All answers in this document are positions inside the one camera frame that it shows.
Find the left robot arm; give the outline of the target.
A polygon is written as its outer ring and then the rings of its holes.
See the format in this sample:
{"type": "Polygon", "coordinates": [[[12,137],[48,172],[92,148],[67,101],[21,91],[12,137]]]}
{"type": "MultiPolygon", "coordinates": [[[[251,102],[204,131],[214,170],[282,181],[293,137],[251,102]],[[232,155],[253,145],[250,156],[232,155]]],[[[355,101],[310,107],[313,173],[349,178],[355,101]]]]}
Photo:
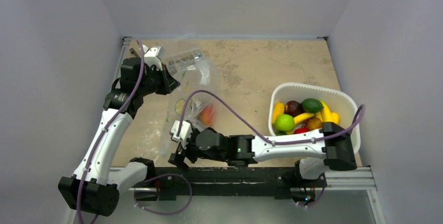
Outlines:
{"type": "Polygon", "coordinates": [[[133,158],[112,174],[110,168],[121,139],[133,122],[143,97],[152,93],[168,95],[179,87],[158,57],[127,58],[121,76],[105,98],[103,112],[94,139],[80,165],[70,177],[61,177],[58,189],[71,209],[100,216],[111,215],[120,195],[139,183],[154,184],[154,162],[133,158]]]}

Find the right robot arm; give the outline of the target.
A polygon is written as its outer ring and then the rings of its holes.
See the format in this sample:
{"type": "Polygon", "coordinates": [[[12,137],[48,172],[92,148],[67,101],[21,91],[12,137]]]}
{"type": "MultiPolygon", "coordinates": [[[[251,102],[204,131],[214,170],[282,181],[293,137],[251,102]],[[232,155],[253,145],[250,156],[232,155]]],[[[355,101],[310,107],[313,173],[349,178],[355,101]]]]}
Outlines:
{"type": "Polygon", "coordinates": [[[302,134],[263,137],[225,136],[210,127],[199,131],[189,122],[182,126],[179,123],[175,121],[170,130],[171,140],[178,145],[168,162],[183,171],[189,168],[185,159],[191,163],[198,159],[220,161],[239,168],[271,159],[300,157],[293,178],[305,186],[328,170],[357,168],[351,130],[332,122],[302,134]]]}

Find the orange fake fruit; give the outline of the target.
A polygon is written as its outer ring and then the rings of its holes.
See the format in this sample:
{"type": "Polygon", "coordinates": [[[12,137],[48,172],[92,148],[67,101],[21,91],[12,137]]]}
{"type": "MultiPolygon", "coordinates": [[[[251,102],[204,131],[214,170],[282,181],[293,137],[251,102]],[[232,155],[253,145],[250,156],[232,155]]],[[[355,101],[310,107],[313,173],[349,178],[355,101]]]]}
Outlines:
{"type": "Polygon", "coordinates": [[[199,114],[200,122],[207,127],[213,127],[214,117],[215,117],[215,109],[213,104],[207,105],[199,114]]]}

